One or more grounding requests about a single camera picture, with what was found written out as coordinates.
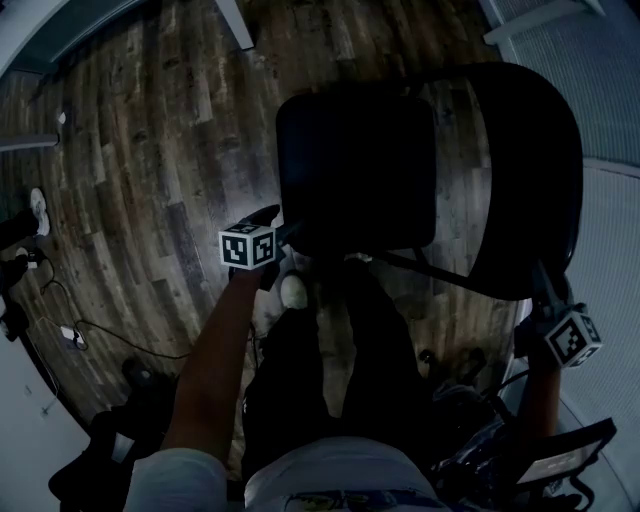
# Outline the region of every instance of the office chair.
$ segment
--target office chair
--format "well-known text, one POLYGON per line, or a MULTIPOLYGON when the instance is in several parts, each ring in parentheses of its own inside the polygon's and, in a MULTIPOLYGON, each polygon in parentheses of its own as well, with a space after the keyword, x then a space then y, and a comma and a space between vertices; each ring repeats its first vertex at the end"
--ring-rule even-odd
POLYGON ((289 99, 277 120, 288 242, 311 257, 363 252, 503 300, 534 295, 541 262, 561 298, 582 207, 582 148, 569 106, 537 73, 507 63, 443 69, 289 99), (484 118, 491 202, 468 276, 428 263, 434 238, 434 114, 425 84, 466 78, 484 118), (415 258, 389 251, 413 249, 415 258))

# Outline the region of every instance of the chair backrest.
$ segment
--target chair backrest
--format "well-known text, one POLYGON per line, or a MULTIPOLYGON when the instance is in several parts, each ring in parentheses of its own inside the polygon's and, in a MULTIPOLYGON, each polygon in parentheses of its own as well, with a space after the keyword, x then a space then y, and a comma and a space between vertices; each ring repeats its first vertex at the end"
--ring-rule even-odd
POLYGON ((410 82, 455 77, 469 80, 482 111, 491 154, 491 203, 469 276, 434 275, 491 297, 529 298, 536 262, 542 261, 555 283, 577 242, 583 179, 578 126, 547 80, 514 64, 444 69, 410 82))

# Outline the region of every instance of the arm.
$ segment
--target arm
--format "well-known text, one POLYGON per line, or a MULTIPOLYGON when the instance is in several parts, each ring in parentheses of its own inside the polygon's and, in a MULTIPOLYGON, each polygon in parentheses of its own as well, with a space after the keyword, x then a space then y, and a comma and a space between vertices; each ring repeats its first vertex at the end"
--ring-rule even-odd
POLYGON ((518 410, 521 443, 556 433, 560 400, 560 368, 546 346, 529 351, 529 376, 518 410))
POLYGON ((261 275, 237 272, 222 293, 180 375, 161 449, 193 448, 226 463, 261 275))

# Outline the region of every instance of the black pants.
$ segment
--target black pants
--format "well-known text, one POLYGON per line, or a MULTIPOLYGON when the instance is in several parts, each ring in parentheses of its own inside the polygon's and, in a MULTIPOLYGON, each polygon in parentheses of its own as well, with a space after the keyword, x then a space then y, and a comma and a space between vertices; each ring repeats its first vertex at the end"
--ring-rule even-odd
MULTIPOLYGON (((23 238, 33 236, 38 231, 38 220, 31 210, 23 210, 13 219, 0 222, 0 250, 11 247, 23 238)), ((18 256, 11 261, 0 262, 0 292, 16 284, 27 271, 27 257, 18 256)))
POLYGON ((349 260, 343 272, 357 356, 342 418, 329 416, 322 394, 315 312, 287 310, 269 332, 245 393, 245 482, 289 451, 333 435, 380 441, 421 466, 422 378, 407 325, 363 262, 349 260))
POLYGON ((13 219, 0 222, 0 251, 38 232, 38 219, 31 210, 23 210, 13 219))

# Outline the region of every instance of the white shirt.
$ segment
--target white shirt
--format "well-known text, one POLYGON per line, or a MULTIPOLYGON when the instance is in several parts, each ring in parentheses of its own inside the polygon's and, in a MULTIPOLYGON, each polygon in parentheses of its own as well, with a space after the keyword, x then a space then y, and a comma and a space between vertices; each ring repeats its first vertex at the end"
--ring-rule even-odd
MULTIPOLYGON (((226 470, 212 455, 175 448, 135 463, 126 512, 222 512, 226 470)), ((448 511, 418 468, 395 448, 330 437, 258 471, 245 488, 255 512, 448 511)))

